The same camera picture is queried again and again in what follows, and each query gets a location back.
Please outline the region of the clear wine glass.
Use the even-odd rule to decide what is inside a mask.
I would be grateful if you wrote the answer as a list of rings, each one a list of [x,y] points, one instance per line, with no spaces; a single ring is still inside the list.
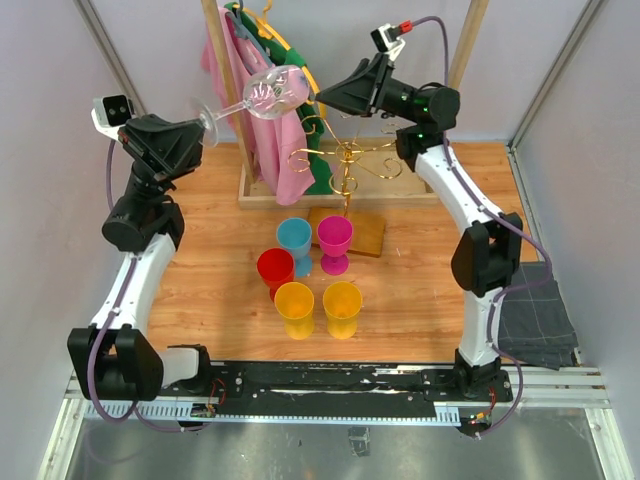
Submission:
[[[255,118],[274,120],[304,104],[312,93],[302,69],[293,65],[270,67],[253,74],[242,89],[240,99],[218,110],[199,99],[190,105],[194,117],[204,129],[201,144],[214,147],[218,143],[217,124],[224,118],[247,111]]]

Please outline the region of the blue plastic goblet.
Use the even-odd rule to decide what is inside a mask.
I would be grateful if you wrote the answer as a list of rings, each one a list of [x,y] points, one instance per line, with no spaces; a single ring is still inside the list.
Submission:
[[[280,247],[293,256],[295,276],[309,276],[313,267],[310,257],[312,228],[309,222],[300,217],[284,220],[276,230],[276,239]]]

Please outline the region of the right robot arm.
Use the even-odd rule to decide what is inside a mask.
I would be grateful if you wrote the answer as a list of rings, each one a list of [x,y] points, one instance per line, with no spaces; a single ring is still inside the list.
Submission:
[[[388,55],[378,53],[316,99],[348,115],[381,112],[409,121],[396,132],[397,156],[431,187],[460,233],[451,270],[464,292],[464,330],[448,383],[463,399],[474,400],[493,389],[501,372],[495,349],[501,295],[519,268],[523,222],[481,192],[448,144],[459,92],[437,82],[413,87],[392,75]]]

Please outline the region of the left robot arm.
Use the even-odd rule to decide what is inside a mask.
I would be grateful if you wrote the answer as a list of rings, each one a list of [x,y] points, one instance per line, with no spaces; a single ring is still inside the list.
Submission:
[[[151,401],[179,382],[190,394],[214,383],[201,345],[157,351],[146,337],[160,281],[180,246],[185,221],[170,196],[175,180],[202,163],[206,125],[169,122],[155,114],[110,121],[93,110],[96,130],[132,158],[124,194],[102,226],[123,263],[89,325],[73,329],[67,348],[83,395],[94,401]]]

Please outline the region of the wooden rack base board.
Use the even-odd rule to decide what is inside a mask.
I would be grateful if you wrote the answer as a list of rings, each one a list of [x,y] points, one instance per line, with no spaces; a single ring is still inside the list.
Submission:
[[[317,227],[326,217],[332,215],[342,216],[343,209],[312,207],[309,210],[306,220],[312,227],[312,246],[320,247]],[[385,218],[378,213],[369,210],[349,211],[346,217],[354,227],[354,234],[349,253],[380,258],[382,255],[384,233],[386,228]]]

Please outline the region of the pink shirt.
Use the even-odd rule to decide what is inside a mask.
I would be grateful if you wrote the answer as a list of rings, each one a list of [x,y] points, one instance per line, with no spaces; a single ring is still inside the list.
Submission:
[[[225,7],[218,9],[226,54],[230,61],[236,91],[240,92],[250,76],[269,68],[247,40],[236,38]],[[259,164],[262,180],[283,206],[296,203],[314,183],[310,171],[296,173],[287,163],[289,154],[306,148],[306,135],[296,111],[275,120],[262,120],[242,113],[248,133],[248,146]]]

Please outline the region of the green shirt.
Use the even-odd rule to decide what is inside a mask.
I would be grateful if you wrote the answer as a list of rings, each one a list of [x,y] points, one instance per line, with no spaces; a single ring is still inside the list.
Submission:
[[[244,25],[248,30],[253,30],[253,27],[250,25],[250,20],[247,17],[244,18]],[[273,57],[271,61],[277,66],[291,65],[283,64],[277,57]],[[306,105],[306,103],[302,104],[296,110],[296,113],[300,119],[300,126],[306,135],[306,147],[310,149],[317,149],[319,147],[320,139],[325,133],[324,124],[319,119],[307,120],[304,123],[301,122],[304,117],[316,114],[310,106]],[[329,164],[319,155],[302,153],[301,157],[303,159],[308,158],[311,162],[310,173],[314,179],[314,183],[307,188],[305,193],[307,195],[330,194],[331,189],[328,185],[328,180],[332,175],[332,171]]]

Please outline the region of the yellow clothes hanger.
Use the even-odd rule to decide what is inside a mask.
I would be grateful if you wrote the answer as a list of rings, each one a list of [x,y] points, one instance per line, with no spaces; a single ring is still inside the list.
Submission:
[[[248,7],[245,1],[231,1],[227,7],[244,26],[244,18],[250,20],[253,30],[253,37],[260,46],[266,44],[266,53],[270,59],[279,58],[283,64],[291,64],[299,67],[304,73],[310,87],[310,97],[306,105],[310,106],[321,119],[327,118],[327,108],[315,100],[315,95],[320,91],[318,82],[314,78],[307,61],[301,54],[285,39],[285,36],[273,25],[271,21],[271,11],[274,8],[274,1],[265,1],[259,9]]]

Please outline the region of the grey clothes hanger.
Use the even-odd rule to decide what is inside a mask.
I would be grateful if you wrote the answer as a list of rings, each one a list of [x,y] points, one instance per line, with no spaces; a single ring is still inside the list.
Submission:
[[[245,27],[242,21],[242,12],[244,9],[244,2],[242,0],[238,1],[237,7],[232,7],[229,13],[226,13],[225,16],[231,20],[232,27],[231,31],[235,35],[236,38],[247,40],[254,47],[254,49],[258,52],[259,56],[263,59],[268,67],[273,67],[274,64],[271,61],[269,54],[262,47],[260,42],[255,38],[255,36]]]

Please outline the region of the magenta plastic goblet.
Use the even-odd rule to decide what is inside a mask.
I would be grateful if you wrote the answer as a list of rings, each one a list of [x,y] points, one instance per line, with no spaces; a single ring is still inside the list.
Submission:
[[[324,218],[317,227],[317,236],[321,257],[321,268],[328,274],[338,276],[345,273],[349,267],[346,255],[353,237],[353,225],[341,215],[331,215]]]

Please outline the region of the red plastic cup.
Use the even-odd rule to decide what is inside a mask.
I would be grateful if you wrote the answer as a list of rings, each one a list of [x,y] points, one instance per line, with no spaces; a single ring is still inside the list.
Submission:
[[[271,300],[275,299],[277,290],[294,280],[295,261],[290,252],[282,248],[271,248],[264,251],[256,262],[261,279],[269,288]]]

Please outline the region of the left yellow plastic cup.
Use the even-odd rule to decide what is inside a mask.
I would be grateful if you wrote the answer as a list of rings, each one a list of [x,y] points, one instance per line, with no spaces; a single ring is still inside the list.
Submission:
[[[303,340],[313,333],[315,298],[308,286],[299,282],[282,285],[275,294],[274,305],[291,338]]]

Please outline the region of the yellow plastic cup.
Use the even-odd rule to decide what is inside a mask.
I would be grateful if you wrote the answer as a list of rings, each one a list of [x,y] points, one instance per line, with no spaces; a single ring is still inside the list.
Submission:
[[[351,338],[356,333],[363,304],[358,287],[346,281],[335,282],[326,288],[322,303],[329,334],[340,340]]]
[[[315,298],[308,286],[299,282],[282,285],[275,294],[274,305],[291,338],[303,340],[313,333]]]

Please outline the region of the right yellow plastic cup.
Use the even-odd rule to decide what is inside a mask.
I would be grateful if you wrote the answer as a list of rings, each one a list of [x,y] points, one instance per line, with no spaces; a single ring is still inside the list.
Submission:
[[[351,338],[356,333],[363,304],[358,287],[346,281],[335,282],[326,288],[322,303],[329,334],[340,340]]]

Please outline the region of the dark grey folded cloth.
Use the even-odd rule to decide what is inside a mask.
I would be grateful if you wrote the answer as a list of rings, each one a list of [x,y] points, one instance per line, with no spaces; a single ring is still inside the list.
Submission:
[[[559,370],[576,364],[578,340],[558,283],[546,276],[542,262],[523,262],[513,277],[519,291],[505,296],[501,308],[498,346],[517,360]]]

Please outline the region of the wooden clothes rack frame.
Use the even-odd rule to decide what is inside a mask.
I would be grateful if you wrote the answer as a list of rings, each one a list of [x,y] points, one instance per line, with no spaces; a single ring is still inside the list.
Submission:
[[[455,54],[445,57],[445,77],[451,80],[453,87],[460,86],[488,5],[487,1],[472,1],[469,4]],[[267,21],[268,12],[271,8],[272,3],[267,2],[261,15],[257,15],[252,11],[247,11],[246,14],[253,19],[260,38],[273,40],[283,49],[290,52],[292,47]],[[234,74],[233,63],[227,49],[230,43],[225,37],[226,22],[220,18],[219,7],[215,1],[204,1],[202,9],[207,27],[208,42],[210,43],[207,50],[215,53],[216,65],[224,85],[225,98],[231,104],[239,99],[240,91],[237,89],[237,77]],[[299,70],[304,74],[309,88],[309,96],[306,103],[314,108],[319,119],[325,120],[327,108],[316,101],[320,88],[315,78],[307,65],[300,66]],[[251,123],[245,119],[239,110],[229,113],[227,119],[236,134],[238,145],[240,146],[246,178],[250,184],[254,184],[258,179],[259,163],[255,160],[254,153],[250,149],[252,136],[249,132],[249,127]],[[342,183],[335,193],[342,197],[344,207],[348,208],[351,197],[358,187],[357,181],[349,176],[349,169],[355,163],[353,159],[355,151],[351,148],[355,143],[339,138],[335,141],[338,146],[345,149],[345,153],[340,157],[340,165],[343,169]]]

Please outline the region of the black mounting rail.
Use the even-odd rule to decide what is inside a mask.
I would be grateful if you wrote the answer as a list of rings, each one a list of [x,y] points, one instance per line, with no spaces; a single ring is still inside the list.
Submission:
[[[433,416],[438,402],[495,406],[514,398],[507,371],[472,380],[452,364],[213,361],[210,383],[163,388],[171,397],[216,402],[219,415],[292,419],[409,419]]]

